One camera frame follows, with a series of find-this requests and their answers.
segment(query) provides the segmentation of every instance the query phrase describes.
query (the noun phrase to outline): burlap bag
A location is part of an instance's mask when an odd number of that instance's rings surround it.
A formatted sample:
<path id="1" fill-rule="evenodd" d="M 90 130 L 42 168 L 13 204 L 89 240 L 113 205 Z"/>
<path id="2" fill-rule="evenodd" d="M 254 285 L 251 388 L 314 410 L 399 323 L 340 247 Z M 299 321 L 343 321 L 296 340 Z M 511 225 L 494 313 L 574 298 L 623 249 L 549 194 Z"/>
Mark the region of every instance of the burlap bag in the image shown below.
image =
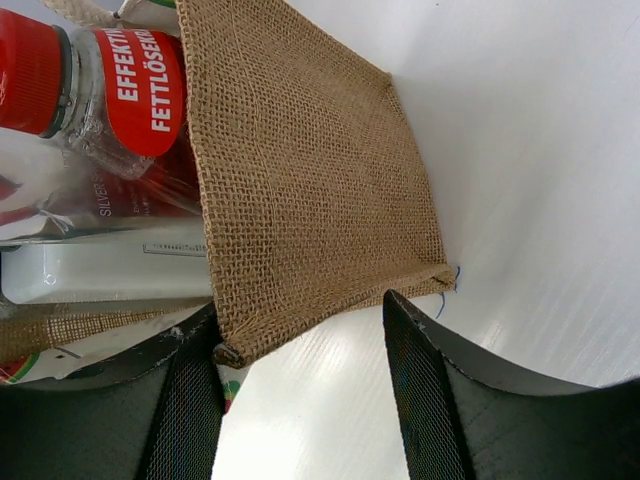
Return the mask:
<path id="1" fill-rule="evenodd" d="M 224 339 L 216 360 L 250 364 L 388 288 L 451 288 L 391 76 L 282 0 L 175 3 Z M 0 359 L 158 314 L 21 308 L 0 322 Z"/>

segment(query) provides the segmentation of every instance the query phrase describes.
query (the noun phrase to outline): blue thread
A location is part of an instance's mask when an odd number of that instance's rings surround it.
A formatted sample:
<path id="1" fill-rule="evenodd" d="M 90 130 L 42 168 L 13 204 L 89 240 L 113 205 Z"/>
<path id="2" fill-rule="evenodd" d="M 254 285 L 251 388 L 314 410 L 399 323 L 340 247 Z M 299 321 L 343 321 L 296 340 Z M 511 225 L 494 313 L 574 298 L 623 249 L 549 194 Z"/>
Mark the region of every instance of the blue thread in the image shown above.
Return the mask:
<path id="1" fill-rule="evenodd" d="M 456 278 L 455 278 L 455 282 L 453 284 L 453 291 L 458 293 L 458 278 L 460 277 L 460 272 L 462 271 L 462 269 L 460 268 L 460 265 L 458 265 L 458 268 L 456 270 Z M 442 312 L 444 311 L 444 306 L 447 304 L 447 297 L 445 296 L 444 292 L 441 292 L 440 297 L 442 298 L 442 305 L 440 306 L 440 311 L 438 312 L 438 314 L 436 315 L 436 320 L 438 318 L 440 318 L 440 315 L 442 315 Z"/>
<path id="2" fill-rule="evenodd" d="M 458 265 L 458 271 L 456 272 L 456 283 L 453 285 L 453 291 L 458 293 L 458 278 L 460 277 L 460 272 L 461 272 L 461 268 L 460 265 Z"/>
<path id="3" fill-rule="evenodd" d="M 438 314 L 436 315 L 436 320 L 437 320 L 438 318 L 440 318 L 440 315 L 442 315 L 442 311 L 444 310 L 444 306 L 445 306 L 445 305 L 446 305 L 446 303 L 447 303 L 447 299 L 446 299 L 446 297 L 444 296 L 444 293 L 440 293 L 440 297 L 442 298 L 442 306 L 440 307 L 440 311 L 439 311 L 439 312 L 438 312 Z"/>

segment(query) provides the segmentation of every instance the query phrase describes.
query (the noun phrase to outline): clear plastic bottle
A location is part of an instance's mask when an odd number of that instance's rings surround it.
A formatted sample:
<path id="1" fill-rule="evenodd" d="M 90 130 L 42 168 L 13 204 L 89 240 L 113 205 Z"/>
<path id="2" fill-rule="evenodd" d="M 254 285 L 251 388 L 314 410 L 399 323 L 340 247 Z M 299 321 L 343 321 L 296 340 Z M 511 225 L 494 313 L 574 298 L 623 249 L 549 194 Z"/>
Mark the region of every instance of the clear plastic bottle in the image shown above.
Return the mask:
<path id="1" fill-rule="evenodd" d="M 63 29 L 0 9 L 0 126 L 68 152 L 194 214 L 179 41 L 159 32 Z"/>
<path id="2" fill-rule="evenodd" d="M 200 214 L 155 191 L 148 179 L 122 179 L 55 142 L 0 129 L 2 246 L 84 237 L 109 243 L 200 238 Z"/>

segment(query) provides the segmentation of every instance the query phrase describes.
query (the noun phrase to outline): white surface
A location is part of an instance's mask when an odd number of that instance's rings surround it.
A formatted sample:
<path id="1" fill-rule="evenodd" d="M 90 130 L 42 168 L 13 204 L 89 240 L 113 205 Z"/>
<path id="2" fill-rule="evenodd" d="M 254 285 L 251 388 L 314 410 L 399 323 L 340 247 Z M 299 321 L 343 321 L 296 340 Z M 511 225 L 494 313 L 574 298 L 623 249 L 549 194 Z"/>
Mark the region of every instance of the white surface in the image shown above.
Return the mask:
<path id="1" fill-rule="evenodd" d="M 24 245 L 2 254 L 13 303 L 107 302 L 211 296 L 203 245 Z"/>
<path id="2" fill-rule="evenodd" d="M 557 377 L 640 374 L 640 4 L 292 3 L 394 73 L 462 267 L 440 320 Z M 380 322 L 340 315 L 257 362 L 213 478 L 406 479 Z"/>

